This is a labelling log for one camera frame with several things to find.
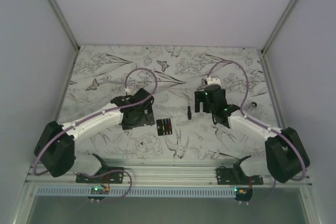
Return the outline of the black fuse box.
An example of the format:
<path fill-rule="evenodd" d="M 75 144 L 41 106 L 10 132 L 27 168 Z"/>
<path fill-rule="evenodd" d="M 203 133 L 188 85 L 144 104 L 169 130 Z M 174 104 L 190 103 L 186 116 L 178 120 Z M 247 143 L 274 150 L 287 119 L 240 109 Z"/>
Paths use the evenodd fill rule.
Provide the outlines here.
<path fill-rule="evenodd" d="M 170 119 L 158 119 L 156 121 L 158 136 L 171 135 L 172 124 Z"/>

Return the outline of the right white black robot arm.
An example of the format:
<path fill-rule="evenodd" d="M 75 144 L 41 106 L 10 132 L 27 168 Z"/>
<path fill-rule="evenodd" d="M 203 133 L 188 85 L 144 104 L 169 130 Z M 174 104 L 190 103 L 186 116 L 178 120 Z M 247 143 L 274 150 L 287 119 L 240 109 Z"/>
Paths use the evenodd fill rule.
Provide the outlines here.
<path fill-rule="evenodd" d="M 310 160 L 297 131 L 291 127 L 280 129 L 266 125 L 249 116 L 243 108 L 228 104 L 226 91 L 218 84 L 207 86 L 203 91 L 195 91 L 195 112 L 203 107 L 212 116 L 214 124 L 239 131 L 248 137 L 261 141 L 265 155 L 247 155 L 233 166 L 233 179 L 245 184 L 253 176 L 271 176 L 275 181 L 304 180 Z"/>

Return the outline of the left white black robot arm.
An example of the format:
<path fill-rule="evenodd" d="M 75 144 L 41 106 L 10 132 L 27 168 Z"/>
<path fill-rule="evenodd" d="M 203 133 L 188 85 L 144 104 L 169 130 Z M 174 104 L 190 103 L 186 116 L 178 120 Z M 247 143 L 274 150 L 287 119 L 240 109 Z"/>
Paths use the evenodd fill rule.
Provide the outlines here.
<path fill-rule="evenodd" d="M 76 150 L 80 143 L 103 130 L 120 125 L 129 130 L 153 125 L 154 97 L 144 88 L 134 95 L 113 98 L 101 109 L 72 122 L 48 123 L 34 149 L 34 166 L 42 163 L 52 177 L 67 172 L 85 174 L 95 183 L 103 182 L 107 169 L 98 154 L 83 154 Z"/>

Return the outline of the black handled screwdriver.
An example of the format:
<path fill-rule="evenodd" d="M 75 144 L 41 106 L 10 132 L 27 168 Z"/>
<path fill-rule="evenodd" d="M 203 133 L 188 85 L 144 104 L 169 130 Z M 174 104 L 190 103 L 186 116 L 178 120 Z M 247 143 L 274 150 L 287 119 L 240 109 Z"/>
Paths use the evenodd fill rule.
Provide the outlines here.
<path fill-rule="evenodd" d="M 192 112 L 191 112 L 191 106 L 190 106 L 190 101 L 187 101 L 187 118 L 188 120 L 192 119 Z"/>

